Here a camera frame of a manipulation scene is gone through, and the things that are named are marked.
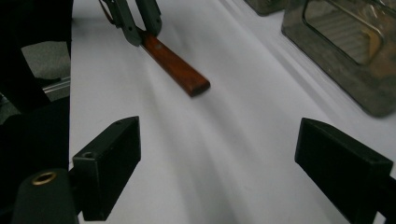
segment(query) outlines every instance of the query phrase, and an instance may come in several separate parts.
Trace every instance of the bolt hole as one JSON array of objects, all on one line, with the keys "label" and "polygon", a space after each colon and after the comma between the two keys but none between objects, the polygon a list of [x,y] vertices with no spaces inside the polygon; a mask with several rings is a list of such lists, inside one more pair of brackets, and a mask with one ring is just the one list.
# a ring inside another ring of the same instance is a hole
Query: bolt hole
[{"label": "bolt hole", "polygon": [[82,157],[91,159],[91,158],[95,157],[95,153],[93,153],[93,152],[84,152],[84,153],[82,153]]},{"label": "bolt hole", "polygon": [[54,172],[44,173],[44,174],[36,176],[32,180],[32,184],[36,185],[36,186],[45,185],[45,184],[49,183],[50,181],[52,181],[53,179],[55,179],[55,177],[56,177],[56,173],[54,173]]}]

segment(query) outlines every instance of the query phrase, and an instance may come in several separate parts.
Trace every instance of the wooden handle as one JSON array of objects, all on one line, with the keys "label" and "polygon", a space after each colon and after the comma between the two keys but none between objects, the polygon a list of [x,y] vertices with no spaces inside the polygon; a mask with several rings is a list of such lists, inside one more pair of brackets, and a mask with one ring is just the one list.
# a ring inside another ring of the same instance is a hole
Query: wooden handle
[{"label": "wooden handle", "polygon": [[154,35],[142,31],[142,47],[190,96],[196,96],[210,88],[210,82]]}]

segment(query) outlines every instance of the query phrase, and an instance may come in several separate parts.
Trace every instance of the tool with wooden handle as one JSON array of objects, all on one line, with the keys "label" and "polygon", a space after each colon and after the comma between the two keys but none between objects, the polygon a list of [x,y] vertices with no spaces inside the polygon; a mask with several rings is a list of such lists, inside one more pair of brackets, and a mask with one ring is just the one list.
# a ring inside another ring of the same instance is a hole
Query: tool with wooden handle
[{"label": "tool with wooden handle", "polygon": [[210,88],[210,82],[204,76],[157,39],[156,36],[162,28],[162,21],[161,11],[155,0],[136,0],[147,31],[134,24],[126,0],[104,1],[111,16],[99,0],[108,20],[117,28],[122,29],[128,42],[135,46],[141,45],[190,97],[199,95]]}]

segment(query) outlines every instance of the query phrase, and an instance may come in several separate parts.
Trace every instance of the white table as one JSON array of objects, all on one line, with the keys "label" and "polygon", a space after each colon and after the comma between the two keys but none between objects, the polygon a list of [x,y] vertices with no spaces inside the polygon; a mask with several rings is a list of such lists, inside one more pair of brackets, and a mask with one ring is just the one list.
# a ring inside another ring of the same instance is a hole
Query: white table
[{"label": "white table", "polygon": [[366,115],[280,33],[283,12],[157,2],[159,39],[211,81],[199,97],[130,45],[97,1],[75,1],[70,156],[112,122],[140,117],[142,161],[106,223],[347,223],[294,162],[301,118],[396,161],[396,116]]}]

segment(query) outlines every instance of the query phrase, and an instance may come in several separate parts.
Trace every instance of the white tablecloth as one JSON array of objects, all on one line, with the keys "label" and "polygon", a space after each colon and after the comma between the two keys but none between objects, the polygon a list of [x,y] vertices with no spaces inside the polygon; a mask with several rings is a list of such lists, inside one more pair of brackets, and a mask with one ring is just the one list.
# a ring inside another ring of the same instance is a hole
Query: white tablecloth
[{"label": "white tablecloth", "polygon": [[396,161],[396,116],[366,115],[280,33],[283,12],[157,2],[158,38],[212,84],[201,96],[130,45],[97,1],[75,1],[70,157],[112,122],[140,117],[142,161],[106,223],[347,223],[294,162],[301,118]]}]

